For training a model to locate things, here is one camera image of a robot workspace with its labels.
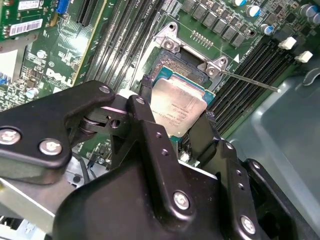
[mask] metal cover plate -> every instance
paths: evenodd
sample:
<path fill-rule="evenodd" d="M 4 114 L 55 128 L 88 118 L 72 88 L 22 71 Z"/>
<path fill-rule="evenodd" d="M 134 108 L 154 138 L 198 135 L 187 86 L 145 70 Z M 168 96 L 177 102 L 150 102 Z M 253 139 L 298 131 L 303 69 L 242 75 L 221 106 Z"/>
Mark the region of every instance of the metal cover plate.
<path fill-rule="evenodd" d="M 182 137 L 206 109 L 207 103 L 160 78 L 152 89 L 151 110 L 157 124 L 163 125 L 169 136 Z"/>

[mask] blue connector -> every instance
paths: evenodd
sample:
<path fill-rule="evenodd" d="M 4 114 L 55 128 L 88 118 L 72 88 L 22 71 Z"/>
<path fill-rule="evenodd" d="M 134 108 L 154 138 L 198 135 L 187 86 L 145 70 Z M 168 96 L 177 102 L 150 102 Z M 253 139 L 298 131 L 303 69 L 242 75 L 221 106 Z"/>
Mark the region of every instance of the blue connector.
<path fill-rule="evenodd" d="M 56 12 L 58 14 L 65 14 L 67 12 L 69 5 L 69 0 L 59 0 L 58 7 L 56 8 Z"/>
<path fill-rule="evenodd" d="M 7 84 L 7 77 L 0 78 L 0 85 Z"/>

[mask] bolt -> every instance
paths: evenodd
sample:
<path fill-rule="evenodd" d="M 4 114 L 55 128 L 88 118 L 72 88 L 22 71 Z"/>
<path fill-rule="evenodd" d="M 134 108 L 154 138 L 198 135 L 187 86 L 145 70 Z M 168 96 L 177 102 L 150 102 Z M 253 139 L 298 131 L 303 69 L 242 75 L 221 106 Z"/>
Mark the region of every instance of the bolt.
<path fill-rule="evenodd" d="M 110 93 L 110 90 L 109 88 L 107 88 L 106 86 L 101 86 L 99 87 L 100 91 L 105 93 L 105 94 L 109 94 Z"/>
<path fill-rule="evenodd" d="M 215 68 L 209 68 L 208 74 L 209 74 L 210 76 L 214 75 L 215 73 L 216 73 L 216 69 L 215 69 Z"/>
<path fill-rule="evenodd" d="M 164 46 L 165 46 L 166 49 L 171 50 L 174 47 L 174 44 L 171 41 L 166 41 L 164 43 Z"/>
<path fill-rule="evenodd" d="M 56 139 L 47 139 L 40 143 L 40 151 L 45 155 L 58 155 L 62 151 L 60 142 Z"/>
<path fill-rule="evenodd" d="M 255 161 L 253 162 L 253 166 L 256 168 L 256 169 L 260 169 L 260 166 L 258 163 L 256 163 Z"/>
<path fill-rule="evenodd" d="M 225 142 L 225 145 L 228 147 L 228 149 L 234 149 L 234 146 L 231 145 L 229 142 Z"/>
<path fill-rule="evenodd" d="M 174 200 L 174 203 L 177 205 L 177 207 L 180 208 L 181 210 L 186 210 L 189 208 L 189 205 L 190 205 L 189 200 L 187 196 L 182 192 L 176 191 L 173 194 L 173 200 Z"/>
<path fill-rule="evenodd" d="M 135 100 L 140 104 L 145 104 L 145 100 L 143 100 L 141 97 L 137 97 Z"/>
<path fill-rule="evenodd" d="M 12 145 L 17 143 L 21 139 L 20 133 L 13 129 L 1 129 L 0 130 L 0 144 Z"/>
<path fill-rule="evenodd" d="M 104 160 L 103 158 L 99 158 L 99 159 L 98 159 L 98 163 L 102 165 L 102 164 L 105 163 L 105 160 Z"/>
<path fill-rule="evenodd" d="M 255 234 L 256 228 L 253 224 L 253 222 L 246 216 L 241 217 L 241 223 L 243 228 L 249 233 L 249 234 Z"/>

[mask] connector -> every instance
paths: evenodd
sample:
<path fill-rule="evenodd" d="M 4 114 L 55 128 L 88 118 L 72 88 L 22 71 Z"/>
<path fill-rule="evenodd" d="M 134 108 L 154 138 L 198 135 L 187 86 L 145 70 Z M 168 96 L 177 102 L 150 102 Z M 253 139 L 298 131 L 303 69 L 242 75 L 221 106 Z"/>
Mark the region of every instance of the connector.
<path fill-rule="evenodd" d="M 307 63 L 312 58 L 313 54 L 309 51 L 304 51 L 299 56 L 296 56 L 294 59 L 300 63 Z"/>
<path fill-rule="evenodd" d="M 297 40 L 295 40 L 292 36 L 288 37 L 286 40 L 279 43 L 278 47 L 281 49 L 290 50 L 296 44 Z"/>
<path fill-rule="evenodd" d="M 56 8 L 56 12 L 58 14 L 65 14 L 67 12 L 69 5 L 69 0 L 59 0 L 58 7 Z"/>

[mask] black mechanical arm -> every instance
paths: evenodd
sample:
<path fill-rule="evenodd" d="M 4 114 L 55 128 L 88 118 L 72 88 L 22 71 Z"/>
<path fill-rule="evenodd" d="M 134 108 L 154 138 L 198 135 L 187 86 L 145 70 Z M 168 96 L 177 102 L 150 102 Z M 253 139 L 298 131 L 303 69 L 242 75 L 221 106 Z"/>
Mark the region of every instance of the black mechanical arm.
<path fill-rule="evenodd" d="M 260 163 L 237 158 L 212 113 L 188 133 L 206 172 L 179 164 L 151 88 L 145 76 L 126 99 L 89 81 L 0 113 L 0 177 L 30 186 L 59 181 L 76 144 L 111 136 L 111 171 L 66 197 L 54 240 L 319 239 Z"/>

